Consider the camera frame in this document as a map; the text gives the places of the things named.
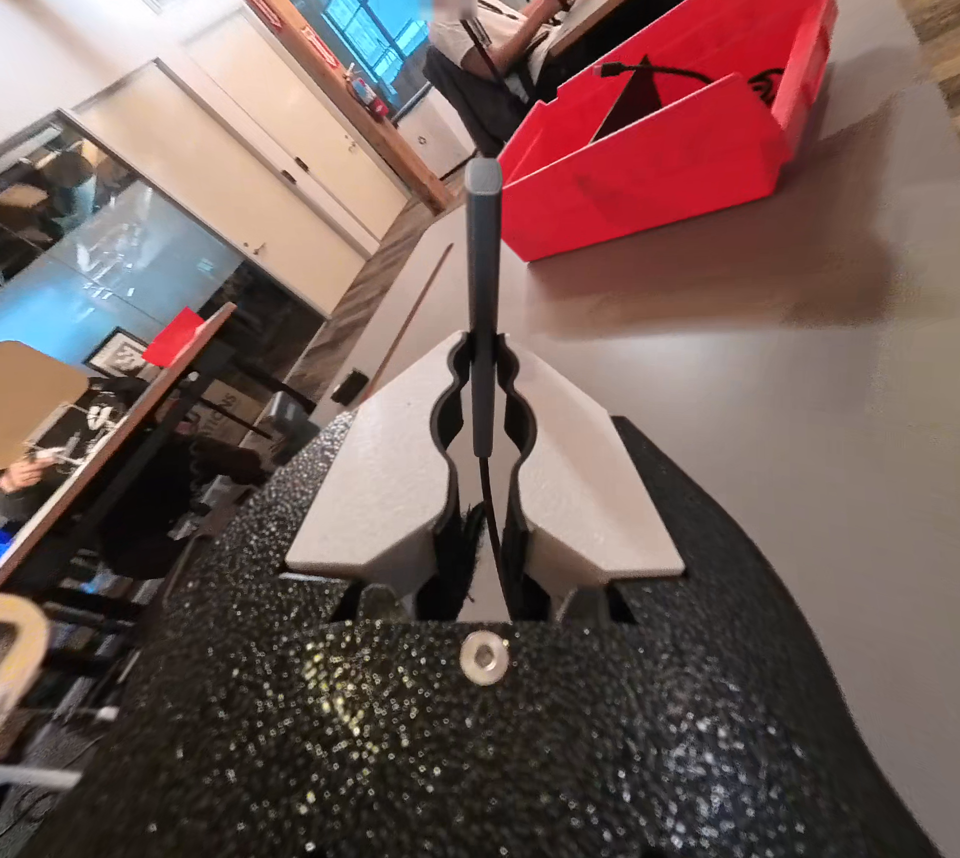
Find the large red bin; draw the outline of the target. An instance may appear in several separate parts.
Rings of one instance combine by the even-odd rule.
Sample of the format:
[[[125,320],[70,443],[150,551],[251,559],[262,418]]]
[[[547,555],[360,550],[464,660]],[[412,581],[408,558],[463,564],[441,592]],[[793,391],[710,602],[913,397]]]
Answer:
[[[820,91],[836,0],[685,0],[538,102],[498,156],[502,238],[521,259],[771,195]],[[591,143],[649,56],[659,111]]]

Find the small red bin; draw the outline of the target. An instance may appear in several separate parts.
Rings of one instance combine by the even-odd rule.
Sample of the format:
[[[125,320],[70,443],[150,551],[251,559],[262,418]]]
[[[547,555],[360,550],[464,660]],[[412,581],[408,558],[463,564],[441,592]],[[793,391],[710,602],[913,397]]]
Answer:
[[[204,324],[205,320],[197,312],[190,308],[182,309],[141,353],[144,362],[160,369],[172,367]]]

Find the black bin divider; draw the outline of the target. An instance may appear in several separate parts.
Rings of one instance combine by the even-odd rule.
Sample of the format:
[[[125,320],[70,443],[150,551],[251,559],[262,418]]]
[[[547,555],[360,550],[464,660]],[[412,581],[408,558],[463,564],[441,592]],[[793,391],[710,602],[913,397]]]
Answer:
[[[659,111],[662,100],[655,81],[656,71],[649,56],[638,63],[604,62],[596,71],[603,79],[624,79],[625,84],[590,142],[594,143],[636,121]]]

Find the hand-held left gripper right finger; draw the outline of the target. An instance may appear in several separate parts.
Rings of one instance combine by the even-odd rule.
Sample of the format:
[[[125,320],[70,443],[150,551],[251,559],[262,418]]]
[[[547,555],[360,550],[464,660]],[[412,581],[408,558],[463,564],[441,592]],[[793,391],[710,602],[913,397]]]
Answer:
[[[517,450],[499,557],[510,618],[550,620],[578,592],[682,576],[613,416],[506,334],[496,370]]]

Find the red wall device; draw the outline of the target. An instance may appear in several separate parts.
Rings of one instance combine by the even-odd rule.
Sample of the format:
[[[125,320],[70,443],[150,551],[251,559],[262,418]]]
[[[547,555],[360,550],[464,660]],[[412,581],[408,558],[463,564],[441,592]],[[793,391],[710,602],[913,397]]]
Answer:
[[[353,76],[349,78],[349,88],[354,97],[377,121],[388,121],[390,108],[380,97],[377,91],[371,87],[362,77]]]

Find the grey usb hub with cable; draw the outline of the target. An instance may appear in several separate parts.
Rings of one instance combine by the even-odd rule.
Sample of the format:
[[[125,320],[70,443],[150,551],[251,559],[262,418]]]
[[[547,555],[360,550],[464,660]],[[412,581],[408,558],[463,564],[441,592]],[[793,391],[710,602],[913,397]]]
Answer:
[[[490,548],[507,615],[513,618],[491,482],[498,387],[498,308],[503,179],[495,158],[473,159],[464,174],[473,453],[478,462]]]

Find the white cabinets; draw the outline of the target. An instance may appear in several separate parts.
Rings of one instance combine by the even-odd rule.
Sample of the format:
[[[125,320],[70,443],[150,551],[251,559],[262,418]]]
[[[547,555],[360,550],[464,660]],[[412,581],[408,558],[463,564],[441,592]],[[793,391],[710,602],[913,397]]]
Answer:
[[[248,10],[164,47],[74,117],[325,317],[410,199]]]

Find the wooden-edged desk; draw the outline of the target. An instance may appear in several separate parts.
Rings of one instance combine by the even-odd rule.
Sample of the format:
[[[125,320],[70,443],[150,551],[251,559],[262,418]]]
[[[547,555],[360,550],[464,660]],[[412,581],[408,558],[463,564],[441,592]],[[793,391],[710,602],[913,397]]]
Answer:
[[[90,537],[103,516],[166,442],[181,417],[200,399],[231,360],[233,352],[220,341],[220,333],[234,310],[235,304],[229,302],[210,319],[193,328],[180,329],[182,341],[169,366],[161,369],[114,429],[97,442],[90,455],[80,462],[78,468],[17,531],[11,546],[2,553],[2,587],[9,585],[18,566],[69,516],[76,504],[89,498],[91,485],[104,468],[127,446],[131,436],[141,431],[170,394],[178,390],[177,401],[170,405],[162,421],[103,485],[102,493],[90,505],[89,512],[80,515],[76,526],[69,532],[69,536],[78,541],[86,541]]]

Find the framed tag poster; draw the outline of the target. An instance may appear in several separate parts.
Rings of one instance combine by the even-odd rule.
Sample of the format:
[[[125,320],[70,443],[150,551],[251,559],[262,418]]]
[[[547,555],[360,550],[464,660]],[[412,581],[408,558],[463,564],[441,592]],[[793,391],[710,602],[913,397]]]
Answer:
[[[144,370],[151,367],[144,357],[148,345],[148,341],[121,326],[115,326],[90,351],[82,365],[106,377],[142,377]]]

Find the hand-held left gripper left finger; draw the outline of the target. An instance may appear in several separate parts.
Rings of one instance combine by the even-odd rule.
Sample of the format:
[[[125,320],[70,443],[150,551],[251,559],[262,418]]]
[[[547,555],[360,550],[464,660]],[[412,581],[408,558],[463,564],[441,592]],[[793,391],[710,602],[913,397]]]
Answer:
[[[454,332],[351,415],[286,554],[287,570],[412,597],[420,620],[454,621],[473,580],[450,444],[464,426],[472,340]]]

